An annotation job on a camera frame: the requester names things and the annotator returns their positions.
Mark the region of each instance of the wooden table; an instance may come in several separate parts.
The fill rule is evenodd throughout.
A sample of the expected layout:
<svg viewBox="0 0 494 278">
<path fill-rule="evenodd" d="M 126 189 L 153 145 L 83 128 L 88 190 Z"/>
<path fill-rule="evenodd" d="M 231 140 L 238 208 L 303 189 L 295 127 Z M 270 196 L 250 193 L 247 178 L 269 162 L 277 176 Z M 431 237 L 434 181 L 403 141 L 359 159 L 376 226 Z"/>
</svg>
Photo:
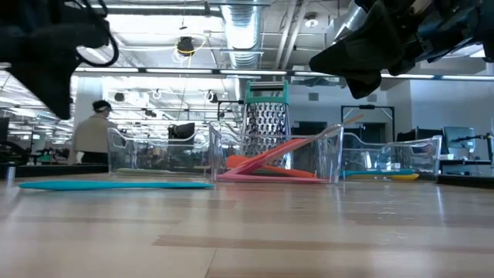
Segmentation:
<svg viewBox="0 0 494 278">
<path fill-rule="evenodd" d="M 0 277 L 494 277 L 494 191 L 379 182 L 92 192 L 3 185 Z"/>
</svg>

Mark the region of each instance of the clear plastic bin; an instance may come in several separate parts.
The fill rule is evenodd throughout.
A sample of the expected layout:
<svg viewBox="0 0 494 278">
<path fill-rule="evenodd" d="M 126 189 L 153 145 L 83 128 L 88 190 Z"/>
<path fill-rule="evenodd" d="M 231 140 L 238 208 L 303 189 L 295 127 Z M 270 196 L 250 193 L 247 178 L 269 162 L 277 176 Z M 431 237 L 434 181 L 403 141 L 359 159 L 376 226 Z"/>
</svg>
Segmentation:
<svg viewBox="0 0 494 278">
<path fill-rule="evenodd" d="M 344 180 L 416 181 L 438 176 L 442 136 L 394 142 L 364 143 L 355 134 L 343 136 Z"/>
<path fill-rule="evenodd" d="M 208 131 L 197 131 L 188 139 L 132 138 L 108 130 L 112 175 L 159 175 L 208 178 Z"/>
<path fill-rule="evenodd" d="M 343 127 L 340 125 L 334 125 L 332 127 L 335 130 L 326 134 L 323 138 L 285 154 L 282 158 L 273 161 L 268 166 L 312 173 L 315 182 L 318 183 L 337 183 L 340 176 Z M 275 148 L 288 139 L 308 138 L 297 136 L 287 138 L 286 135 L 242 135 L 235 132 L 227 124 L 221 122 L 210 124 L 209 136 L 212 149 L 211 179 L 213 181 L 223 181 L 222 174 L 231 168 L 227 166 L 227 159 L 232 155 L 248 157 L 245 156 L 245 153 L 248 153 L 247 150 L 253 147 L 263 152 Z M 260 168 L 253 175 L 262 177 L 293 177 L 287 173 L 274 171 L 273 168 Z"/>
</svg>

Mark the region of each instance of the metal grater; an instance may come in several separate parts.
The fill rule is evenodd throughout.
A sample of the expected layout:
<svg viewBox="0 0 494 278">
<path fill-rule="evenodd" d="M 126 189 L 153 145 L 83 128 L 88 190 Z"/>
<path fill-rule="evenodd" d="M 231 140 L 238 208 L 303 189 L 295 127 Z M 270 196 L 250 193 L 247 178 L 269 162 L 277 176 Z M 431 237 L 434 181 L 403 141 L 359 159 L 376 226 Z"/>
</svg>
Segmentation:
<svg viewBox="0 0 494 278">
<path fill-rule="evenodd" d="M 287 88 L 287 81 L 248 83 L 242 127 L 242 155 L 253 157 L 289 140 Z M 289 166 L 287 159 L 285 156 L 272 165 Z"/>
</svg>

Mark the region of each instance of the black equipment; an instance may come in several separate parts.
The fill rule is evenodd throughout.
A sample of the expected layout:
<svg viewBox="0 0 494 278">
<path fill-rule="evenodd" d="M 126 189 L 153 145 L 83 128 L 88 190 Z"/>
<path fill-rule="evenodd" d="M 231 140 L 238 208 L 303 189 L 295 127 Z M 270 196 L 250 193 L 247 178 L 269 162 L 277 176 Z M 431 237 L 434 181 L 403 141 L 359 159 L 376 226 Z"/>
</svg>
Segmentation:
<svg viewBox="0 0 494 278">
<path fill-rule="evenodd" d="M 98 14 L 89 0 L 4 1 L 0 8 L 0 63 L 37 96 L 57 117 L 70 119 L 70 77 L 85 63 L 111 66 L 118 45 L 104 20 L 103 0 Z M 113 58 L 102 64 L 82 57 L 77 46 L 98 48 L 111 44 Z"/>
<path fill-rule="evenodd" d="M 494 62 L 494 1 L 430 0 L 419 11 L 415 2 L 356 0 L 368 13 L 365 23 L 314 56 L 311 70 L 344 77 L 360 99 L 381 85 L 381 70 L 398 76 L 466 46 L 483 44 Z"/>
<path fill-rule="evenodd" d="M 174 125 L 168 127 L 168 139 L 188 139 L 194 135 L 195 123 Z M 193 144 L 194 138 L 181 142 L 181 144 Z"/>
</svg>

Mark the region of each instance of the person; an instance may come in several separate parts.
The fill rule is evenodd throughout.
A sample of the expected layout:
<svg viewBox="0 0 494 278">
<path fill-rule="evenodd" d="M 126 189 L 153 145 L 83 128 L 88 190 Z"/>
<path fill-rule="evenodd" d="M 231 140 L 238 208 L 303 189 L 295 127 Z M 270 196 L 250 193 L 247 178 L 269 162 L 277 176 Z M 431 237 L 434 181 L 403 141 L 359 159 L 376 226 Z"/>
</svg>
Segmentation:
<svg viewBox="0 0 494 278">
<path fill-rule="evenodd" d="M 75 161 L 78 152 L 83 153 L 83 164 L 108 164 L 107 132 L 109 128 L 117 128 L 108 120 L 111 104 L 105 100 L 93 103 L 95 114 L 79 123 L 73 134 L 70 161 Z"/>
</svg>

